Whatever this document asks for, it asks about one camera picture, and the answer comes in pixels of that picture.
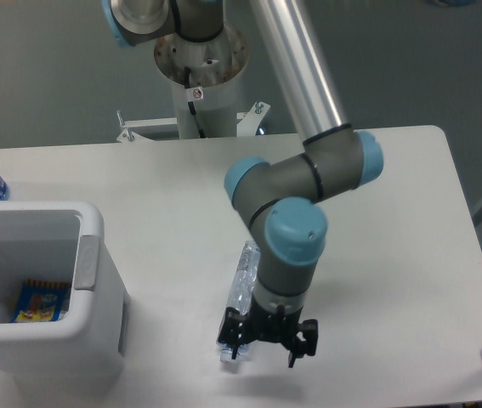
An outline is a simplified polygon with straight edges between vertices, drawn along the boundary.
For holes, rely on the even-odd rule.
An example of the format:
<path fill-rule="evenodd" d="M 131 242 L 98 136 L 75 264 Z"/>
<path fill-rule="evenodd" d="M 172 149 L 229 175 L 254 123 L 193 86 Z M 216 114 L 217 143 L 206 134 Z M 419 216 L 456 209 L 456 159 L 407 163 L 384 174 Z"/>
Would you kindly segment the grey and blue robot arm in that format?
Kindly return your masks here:
<path fill-rule="evenodd" d="M 230 370 L 254 342 L 278 343 L 289 362 L 316 352 L 318 323 L 301 320 L 327 221 L 319 203 L 375 180 L 383 152 L 355 131 L 299 1 L 250 4 L 286 97 L 303 151 L 269 163 L 251 156 L 231 166 L 224 187 L 246 225 L 247 244 L 218 331 L 220 359 Z M 220 1 L 104 1 L 113 37 L 123 47 L 153 42 L 169 81 L 179 137 L 232 136 L 235 82 L 247 65 L 244 37 L 225 19 Z"/>

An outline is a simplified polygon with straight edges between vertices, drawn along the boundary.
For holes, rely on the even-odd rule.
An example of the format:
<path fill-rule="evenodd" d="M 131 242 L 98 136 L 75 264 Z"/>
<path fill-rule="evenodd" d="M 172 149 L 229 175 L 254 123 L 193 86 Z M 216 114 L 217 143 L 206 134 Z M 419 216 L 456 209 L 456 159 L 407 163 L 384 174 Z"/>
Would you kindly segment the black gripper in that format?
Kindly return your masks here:
<path fill-rule="evenodd" d="M 277 309 L 269 312 L 252 297 L 244 323 L 244 343 L 241 343 L 244 316 L 238 309 L 228 306 L 218 331 L 220 360 L 249 360 L 252 352 L 249 343 L 254 341 L 287 345 L 289 368 L 293 368 L 295 362 L 305 355 L 315 356 L 319 338 L 318 320 L 309 319 L 299 323 L 302 311 L 303 308 L 291 314 Z"/>

